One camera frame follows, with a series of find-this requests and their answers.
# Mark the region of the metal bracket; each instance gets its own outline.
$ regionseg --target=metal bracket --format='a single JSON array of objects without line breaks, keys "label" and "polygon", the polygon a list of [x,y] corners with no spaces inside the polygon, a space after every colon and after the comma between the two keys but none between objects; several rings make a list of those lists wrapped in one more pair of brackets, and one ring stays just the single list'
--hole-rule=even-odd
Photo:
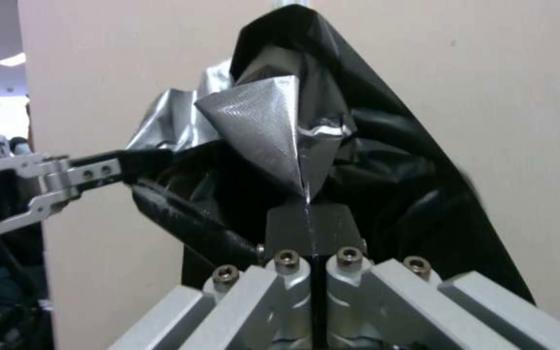
[{"label": "metal bracket", "polygon": [[[0,235],[23,228],[58,213],[69,201],[80,197],[80,187],[111,184],[122,173],[117,159],[71,167],[68,157],[24,155],[0,159],[0,171],[13,170],[22,180],[35,179],[28,189],[31,200],[27,210],[0,221]],[[29,182],[21,181],[19,186]]]}]

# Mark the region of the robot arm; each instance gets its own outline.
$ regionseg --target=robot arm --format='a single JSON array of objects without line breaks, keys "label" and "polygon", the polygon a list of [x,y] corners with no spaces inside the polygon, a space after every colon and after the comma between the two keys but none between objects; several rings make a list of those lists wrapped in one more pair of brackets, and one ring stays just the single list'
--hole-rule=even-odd
[{"label": "robot arm", "polygon": [[132,183],[165,167],[172,157],[170,151],[153,149],[82,159],[40,154],[2,158],[0,189],[6,190],[0,191],[0,235],[47,219],[89,189]]}]

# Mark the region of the white wall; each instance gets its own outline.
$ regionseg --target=white wall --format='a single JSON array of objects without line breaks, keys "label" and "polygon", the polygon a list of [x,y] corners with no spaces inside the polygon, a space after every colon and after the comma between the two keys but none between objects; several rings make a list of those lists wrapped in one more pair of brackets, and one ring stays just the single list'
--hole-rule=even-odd
[{"label": "white wall", "polygon": [[311,0],[471,176],[560,319],[560,1]]},{"label": "white wall", "polygon": [[[19,2],[35,139],[126,144],[271,1]],[[560,318],[560,2],[311,0],[473,178],[542,308]],[[101,349],[177,283],[180,246],[122,186],[47,222],[61,349]]]},{"label": "white wall", "polygon": [[[51,154],[122,148],[154,97],[195,88],[269,9],[240,0],[22,0],[35,143]],[[122,185],[85,193],[45,231],[61,350],[100,350],[180,281],[181,245]]]}]

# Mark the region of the black plastic sheet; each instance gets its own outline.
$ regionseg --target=black plastic sheet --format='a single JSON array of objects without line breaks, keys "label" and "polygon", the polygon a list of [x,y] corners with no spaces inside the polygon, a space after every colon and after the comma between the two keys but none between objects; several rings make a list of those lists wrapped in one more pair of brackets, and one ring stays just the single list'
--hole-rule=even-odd
[{"label": "black plastic sheet", "polygon": [[[264,55],[270,47],[297,55],[302,65],[297,71],[278,68],[272,62],[277,56]],[[304,68],[314,67],[313,62],[317,69]],[[317,71],[325,74],[317,77]],[[310,108],[320,117],[321,109],[306,98],[313,89],[318,93],[313,103],[325,105],[323,93],[329,106],[338,106],[335,111],[345,111],[335,116],[350,132],[338,139],[331,164],[323,162],[324,182],[306,205],[348,206],[376,263],[420,255],[443,279],[476,270],[533,301],[471,186],[411,111],[318,13],[287,6],[247,25],[230,73],[237,87],[289,73],[300,82],[316,82],[300,85],[300,114]],[[133,186],[133,192],[143,213],[181,239],[189,253],[196,251],[194,260],[204,262],[185,260],[184,283],[193,283],[185,275],[200,272],[204,280],[214,264],[253,263],[256,244],[265,242],[268,211],[294,201],[296,194],[278,186],[229,142],[185,153],[151,182]]]}]

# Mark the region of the black cloth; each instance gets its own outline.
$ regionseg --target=black cloth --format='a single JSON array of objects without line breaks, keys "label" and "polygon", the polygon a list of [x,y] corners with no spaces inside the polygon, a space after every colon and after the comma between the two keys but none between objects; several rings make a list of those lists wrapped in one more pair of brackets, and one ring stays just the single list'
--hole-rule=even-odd
[{"label": "black cloth", "polygon": [[[420,255],[444,279],[475,270],[533,302],[473,188],[400,98],[320,14],[286,6],[244,27],[231,63],[233,79],[269,46],[307,54],[329,71],[356,126],[336,152],[313,203],[348,206],[376,263]],[[247,266],[256,244],[265,241],[267,211],[287,197],[229,146],[218,142],[214,147],[216,157],[200,147],[177,155],[198,164],[196,171],[215,173],[211,182],[198,175],[199,188],[187,185],[204,197],[180,190],[179,179],[191,179],[193,170],[177,159],[177,174],[152,179],[156,188],[167,190],[140,184],[133,187],[134,200],[207,261]],[[235,239],[235,233],[246,242]],[[227,255],[232,251],[238,254]],[[185,264],[188,268],[200,264]]]}]

